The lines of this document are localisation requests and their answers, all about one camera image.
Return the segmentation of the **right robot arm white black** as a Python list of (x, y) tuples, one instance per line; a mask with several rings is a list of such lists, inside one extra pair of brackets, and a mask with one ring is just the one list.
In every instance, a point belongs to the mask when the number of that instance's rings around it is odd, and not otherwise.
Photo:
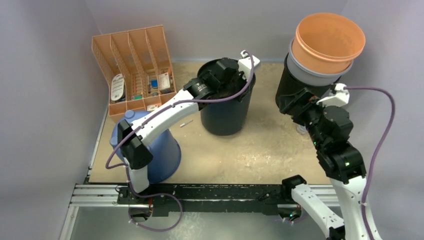
[(306, 128), (342, 214), (334, 213), (299, 175), (282, 181), (280, 196), (288, 204), (299, 204), (328, 240), (378, 240), (380, 235), (365, 196), (364, 160), (349, 143), (353, 123), (344, 109), (349, 98), (343, 85), (325, 98), (316, 97), (307, 88), (275, 98), (282, 114)]

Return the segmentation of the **large blue plastic bucket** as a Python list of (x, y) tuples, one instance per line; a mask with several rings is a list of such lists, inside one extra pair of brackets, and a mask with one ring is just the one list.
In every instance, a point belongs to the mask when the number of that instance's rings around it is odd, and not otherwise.
[[(128, 123), (131, 123), (148, 114), (148, 111), (143, 110), (127, 110), (118, 123), (122, 120), (127, 120)], [(113, 149), (119, 143), (118, 123), (113, 128), (109, 140), (109, 144)], [(161, 133), (148, 148), (153, 155), (153, 159), (147, 169), (148, 180), (150, 184), (158, 184), (170, 178), (178, 169), (182, 159), (181, 148), (169, 129)]]

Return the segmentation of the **dark navy cylindrical bin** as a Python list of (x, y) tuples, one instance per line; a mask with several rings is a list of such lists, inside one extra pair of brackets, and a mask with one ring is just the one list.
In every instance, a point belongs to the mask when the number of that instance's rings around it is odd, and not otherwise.
[[(233, 96), (225, 93), (225, 84), (239, 72), (237, 60), (218, 58), (205, 63), (197, 72), (198, 77), (214, 77), (218, 86), (213, 86), (210, 100)], [(210, 103), (200, 111), (203, 127), (213, 135), (229, 136), (238, 133), (244, 126), (256, 76), (253, 76), (249, 87), (238, 97), (219, 103)]]

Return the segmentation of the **orange plastic bucket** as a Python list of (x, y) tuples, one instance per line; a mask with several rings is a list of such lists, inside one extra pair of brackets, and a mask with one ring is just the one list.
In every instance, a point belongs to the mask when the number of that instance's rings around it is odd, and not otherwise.
[(289, 49), (307, 69), (321, 74), (345, 71), (363, 51), (366, 36), (352, 20), (320, 12), (303, 18)]

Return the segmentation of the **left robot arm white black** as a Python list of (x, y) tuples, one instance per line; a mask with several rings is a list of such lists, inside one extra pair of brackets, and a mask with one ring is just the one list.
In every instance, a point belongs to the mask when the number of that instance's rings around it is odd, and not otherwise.
[(113, 153), (120, 151), (123, 156), (132, 201), (142, 205), (149, 199), (148, 165), (154, 157), (148, 146), (152, 141), (185, 117), (244, 98), (256, 65), (256, 59), (247, 51), (239, 60), (224, 57), (209, 62), (164, 105), (141, 119), (118, 123), (118, 143)]

